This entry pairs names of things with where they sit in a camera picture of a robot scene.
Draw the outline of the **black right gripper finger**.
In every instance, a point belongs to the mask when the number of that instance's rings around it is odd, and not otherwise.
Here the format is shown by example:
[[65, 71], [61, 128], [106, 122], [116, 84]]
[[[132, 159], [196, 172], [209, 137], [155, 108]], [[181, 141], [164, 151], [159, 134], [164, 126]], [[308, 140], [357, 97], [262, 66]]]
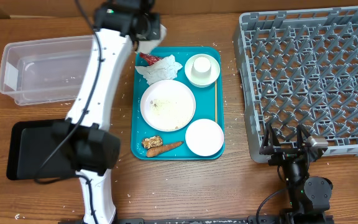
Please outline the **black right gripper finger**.
[[265, 134], [262, 141], [261, 149], [280, 149], [281, 144], [273, 130], [271, 124], [266, 124]]
[[311, 134], [306, 130], [303, 124], [299, 124], [296, 127], [296, 140], [298, 149], [304, 149], [305, 147], [310, 146], [310, 142], [308, 141], [310, 136]]

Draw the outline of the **white napkin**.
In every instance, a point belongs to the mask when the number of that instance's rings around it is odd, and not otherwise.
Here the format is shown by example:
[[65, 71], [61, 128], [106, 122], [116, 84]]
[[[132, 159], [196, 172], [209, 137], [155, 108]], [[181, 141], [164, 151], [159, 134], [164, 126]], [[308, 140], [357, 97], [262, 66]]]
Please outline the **white napkin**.
[[170, 55], [162, 57], [160, 61], [151, 66], [135, 66], [135, 69], [146, 79], [148, 85], [152, 85], [162, 80], [173, 80], [182, 67], [182, 64], [177, 62], [173, 55]]
[[135, 53], [149, 54], [153, 51], [154, 48], [158, 47], [161, 42], [164, 40], [167, 34], [167, 29], [165, 26], [160, 24], [160, 38], [158, 40], [142, 40], [137, 44], [137, 48], [134, 50]]

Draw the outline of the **red snack wrapper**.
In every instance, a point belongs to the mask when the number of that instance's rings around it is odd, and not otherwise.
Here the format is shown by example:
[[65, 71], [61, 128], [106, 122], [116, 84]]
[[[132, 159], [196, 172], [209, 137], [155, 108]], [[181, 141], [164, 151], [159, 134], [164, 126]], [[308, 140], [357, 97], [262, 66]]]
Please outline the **red snack wrapper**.
[[156, 62], [162, 59], [162, 57], [158, 57], [150, 54], [144, 54], [144, 53], [140, 53], [139, 56], [140, 58], [144, 59], [149, 66], [155, 64]]

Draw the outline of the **orange carrot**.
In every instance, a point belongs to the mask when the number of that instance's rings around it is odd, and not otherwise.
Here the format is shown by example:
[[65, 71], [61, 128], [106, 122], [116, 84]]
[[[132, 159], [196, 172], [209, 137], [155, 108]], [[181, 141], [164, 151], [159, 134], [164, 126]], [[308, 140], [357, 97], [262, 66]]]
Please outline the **orange carrot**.
[[183, 144], [183, 141], [179, 141], [179, 142], [175, 142], [175, 143], [171, 143], [171, 144], [153, 147], [147, 151], [146, 156], [147, 157], [155, 157], [155, 156], [158, 156], [164, 152], [171, 151], [172, 149], [175, 149], [175, 148], [181, 146], [182, 144]]

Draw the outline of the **brown food chunk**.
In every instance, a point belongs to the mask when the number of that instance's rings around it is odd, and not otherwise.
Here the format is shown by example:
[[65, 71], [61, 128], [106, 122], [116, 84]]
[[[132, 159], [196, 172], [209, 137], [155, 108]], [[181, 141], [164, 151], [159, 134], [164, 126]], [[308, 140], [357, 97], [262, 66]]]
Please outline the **brown food chunk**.
[[150, 138], [143, 139], [141, 145], [144, 149], [149, 150], [154, 147], [162, 146], [163, 140], [160, 136], [152, 136]]

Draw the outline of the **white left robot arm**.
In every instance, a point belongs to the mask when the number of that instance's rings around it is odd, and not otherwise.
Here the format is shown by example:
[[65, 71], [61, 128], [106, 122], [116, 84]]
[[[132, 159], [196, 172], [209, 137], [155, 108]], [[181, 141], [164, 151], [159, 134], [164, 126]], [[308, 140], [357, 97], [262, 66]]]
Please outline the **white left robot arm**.
[[150, 53], [165, 37], [154, 1], [106, 1], [89, 23], [92, 45], [76, 100], [64, 122], [54, 124], [60, 141], [56, 150], [67, 155], [80, 180], [83, 223], [113, 223], [111, 171], [120, 140], [109, 132], [111, 108], [122, 69], [132, 51]]

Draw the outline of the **grey dishwasher rack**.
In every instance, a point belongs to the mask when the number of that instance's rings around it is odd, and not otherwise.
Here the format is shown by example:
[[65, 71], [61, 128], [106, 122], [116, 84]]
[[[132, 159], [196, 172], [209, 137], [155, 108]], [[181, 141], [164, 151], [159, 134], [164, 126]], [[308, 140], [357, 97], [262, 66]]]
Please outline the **grey dishwasher rack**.
[[299, 124], [358, 156], [358, 6], [243, 13], [233, 41], [252, 160], [266, 126], [294, 146]]

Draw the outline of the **small white bowl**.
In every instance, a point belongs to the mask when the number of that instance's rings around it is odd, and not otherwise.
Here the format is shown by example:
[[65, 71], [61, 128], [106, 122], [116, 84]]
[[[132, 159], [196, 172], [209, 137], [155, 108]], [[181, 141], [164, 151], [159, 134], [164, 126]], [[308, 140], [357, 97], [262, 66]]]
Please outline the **small white bowl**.
[[197, 119], [188, 126], [185, 142], [196, 155], [201, 157], [212, 156], [223, 147], [224, 133], [215, 121]]

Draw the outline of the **wooden chopstick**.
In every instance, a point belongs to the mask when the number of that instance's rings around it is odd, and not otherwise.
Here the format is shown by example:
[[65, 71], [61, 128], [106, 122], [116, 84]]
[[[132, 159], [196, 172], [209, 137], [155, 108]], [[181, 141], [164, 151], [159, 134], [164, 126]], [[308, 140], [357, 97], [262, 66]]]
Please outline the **wooden chopstick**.
[[214, 82], [214, 121], [218, 123], [218, 86], [217, 80]]

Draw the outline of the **pale green bowl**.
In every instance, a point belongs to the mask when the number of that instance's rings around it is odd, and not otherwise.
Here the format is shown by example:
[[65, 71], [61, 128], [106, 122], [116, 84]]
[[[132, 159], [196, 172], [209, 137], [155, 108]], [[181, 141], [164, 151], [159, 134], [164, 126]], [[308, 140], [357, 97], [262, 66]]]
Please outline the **pale green bowl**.
[[[193, 62], [195, 58], [204, 56], [207, 57], [211, 62], [211, 73], [206, 78], [197, 78], [193, 76], [191, 69], [193, 67]], [[208, 54], [196, 54], [190, 57], [185, 64], [185, 75], [190, 83], [198, 88], [206, 88], [214, 83], [220, 76], [221, 68], [219, 62], [212, 56]]]

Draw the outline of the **white upturned cup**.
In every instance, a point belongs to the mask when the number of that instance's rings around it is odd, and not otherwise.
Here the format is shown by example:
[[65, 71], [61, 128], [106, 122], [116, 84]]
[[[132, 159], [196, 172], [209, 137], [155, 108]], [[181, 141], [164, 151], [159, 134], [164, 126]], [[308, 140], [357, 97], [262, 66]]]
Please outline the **white upturned cup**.
[[197, 78], [206, 78], [211, 73], [210, 60], [204, 56], [195, 58], [191, 72]]

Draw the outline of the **teal plastic tray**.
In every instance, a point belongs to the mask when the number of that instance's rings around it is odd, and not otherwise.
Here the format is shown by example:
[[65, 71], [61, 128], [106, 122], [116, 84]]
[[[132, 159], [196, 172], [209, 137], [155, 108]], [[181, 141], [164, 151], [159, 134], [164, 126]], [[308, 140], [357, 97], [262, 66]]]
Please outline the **teal plastic tray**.
[[[175, 60], [184, 65], [186, 61], [196, 54], [208, 54], [214, 57], [218, 62], [221, 61], [220, 54], [211, 47], [157, 47], [152, 52], [152, 55], [158, 57], [168, 57], [173, 55]], [[193, 92], [196, 100], [196, 111], [193, 121], [197, 119], [211, 119], [214, 120], [214, 84], [206, 88], [198, 88], [190, 83], [185, 72], [181, 69], [176, 79], [185, 84]], [[223, 79], [217, 79], [218, 86], [218, 124], [221, 128], [224, 127], [224, 100], [223, 100]], [[146, 150], [141, 145], [145, 138], [152, 136], [160, 136], [165, 144], [172, 142], [184, 141], [187, 127], [181, 128], [178, 131], [163, 132], [151, 128], [143, 119], [140, 113], [140, 100], [144, 91], [149, 87], [146, 79], [138, 72], [134, 73], [134, 94], [132, 104], [132, 127], [131, 127], [131, 151], [138, 159], [142, 160], [211, 160], [217, 159], [223, 154], [224, 147], [222, 147], [216, 154], [207, 157], [201, 157], [191, 152], [186, 144], [182, 144], [171, 151], [164, 152], [153, 158], [146, 156]]]

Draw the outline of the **large white plate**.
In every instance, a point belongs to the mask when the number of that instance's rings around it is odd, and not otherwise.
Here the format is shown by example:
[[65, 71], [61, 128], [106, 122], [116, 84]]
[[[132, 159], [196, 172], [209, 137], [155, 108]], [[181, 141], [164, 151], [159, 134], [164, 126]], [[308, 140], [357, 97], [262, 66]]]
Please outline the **large white plate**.
[[194, 117], [196, 100], [182, 82], [162, 80], [150, 85], [140, 100], [144, 121], [157, 131], [172, 132], [184, 128]]

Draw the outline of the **clear plastic bin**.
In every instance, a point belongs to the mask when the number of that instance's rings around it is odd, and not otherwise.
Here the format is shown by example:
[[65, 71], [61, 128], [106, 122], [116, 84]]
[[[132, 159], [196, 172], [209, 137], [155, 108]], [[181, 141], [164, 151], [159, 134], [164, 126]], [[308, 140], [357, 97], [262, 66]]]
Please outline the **clear plastic bin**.
[[0, 93], [19, 106], [74, 100], [90, 59], [90, 35], [7, 44]]

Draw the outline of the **black tray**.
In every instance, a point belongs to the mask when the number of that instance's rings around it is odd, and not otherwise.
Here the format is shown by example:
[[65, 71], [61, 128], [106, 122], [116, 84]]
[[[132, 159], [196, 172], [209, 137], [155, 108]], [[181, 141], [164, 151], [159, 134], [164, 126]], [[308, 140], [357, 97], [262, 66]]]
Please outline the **black tray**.
[[[55, 119], [19, 121], [11, 130], [11, 142], [6, 169], [9, 180], [33, 179], [44, 160], [60, 143], [52, 137]], [[75, 171], [70, 161], [61, 153], [56, 153], [41, 170], [41, 179], [72, 177]]]

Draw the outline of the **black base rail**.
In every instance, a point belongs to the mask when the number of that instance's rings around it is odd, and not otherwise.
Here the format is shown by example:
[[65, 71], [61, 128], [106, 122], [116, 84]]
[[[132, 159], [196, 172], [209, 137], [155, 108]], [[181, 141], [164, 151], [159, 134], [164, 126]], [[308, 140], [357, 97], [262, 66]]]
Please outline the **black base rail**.
[[[261, 215], [259, 217], [259, 223], [261, 224], [279, 224], [280, 218], [277, 215]], [[59, 224], [80, 224], [85, 223], [81, 220], [75, 221], [60, 221]], [[118, 219], [113, 223], [119, 224], [256, 224], [256, 217], [249, 216], [248, 218], [210, 218], [210, 219], [165, 219], [165, 220], [144, 220], [143, 218], [131, 218], [131, 219]], [[334, 219], [331, 216], [326, 217], [328, 224], [334, 224]]]

